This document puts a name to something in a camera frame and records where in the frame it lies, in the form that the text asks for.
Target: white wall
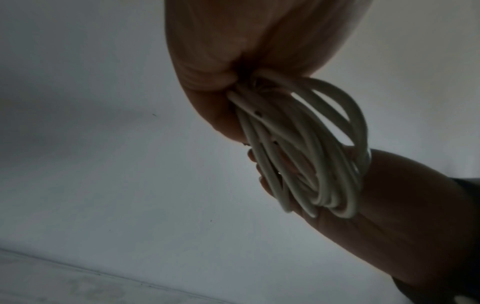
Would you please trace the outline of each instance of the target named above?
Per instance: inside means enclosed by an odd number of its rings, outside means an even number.
[[[162,15],[0,2],[0,247],[238,303],[403,301],[198,118]],[[318,77],[358,100],[374,147],[479,176],[479,18],[475,0],[377,1]]]

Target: cable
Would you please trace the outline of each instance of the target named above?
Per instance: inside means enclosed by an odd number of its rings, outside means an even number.
[[[310,107],[286,92],[296,93]],[[316,92],[337,102],[347,118]],[[236,105],[253,154],[285,212],[292,211],[292,194],[311,217],[318,216],[318,207],[338,217],[355,215],[371,154],[365,118],[347,93],[321,80],[260,69],[248,83],[228,91],[227,98]],[[350,138],[348,151],[318,114]],[[291,165],[298,173],[292,173]]]

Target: sleeve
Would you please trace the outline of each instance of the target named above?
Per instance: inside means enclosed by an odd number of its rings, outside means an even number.
[[[480,206],[480,186],[453,179]],[[480,303],[480,241],[467,262],[447,279],[444,286],[419,290],[393,278],[395,285],[414,304],[474,304]]]

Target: white cable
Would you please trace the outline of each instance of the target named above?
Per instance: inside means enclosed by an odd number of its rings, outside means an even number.
[[[318,113],[285,92],[296,93],[347,135],[353,142],[349,151]],[[316,92],[337,102],[347,117]],[[236,105],[256,161],[285,212],[292,210],[291,193],[311,217],[317,217],[318,207],[339,217],[355,215],[371,155],[365,118],[347,93],[317,79],[260,69],[250,83],[237,84],[227,97]],[[298,173],[292,173],[286,158]]]

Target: human hand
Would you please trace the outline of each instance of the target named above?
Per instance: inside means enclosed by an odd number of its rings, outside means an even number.
[[[225,90],[257,68],[308,76],[356,27],[372,0],[165,0],[180,84],[217,131],[246,142]]]
[[[248,156],[255,161],[251,150]],[[271,195],[266,179],[260,183]],[[355,217],[339,218],[321,208],[311,218],[293,199],[292,207],[333,242],[412,286],[441,283],[465,261],[480,232],[479,208],[454,181],[378,150],[372,151]]]

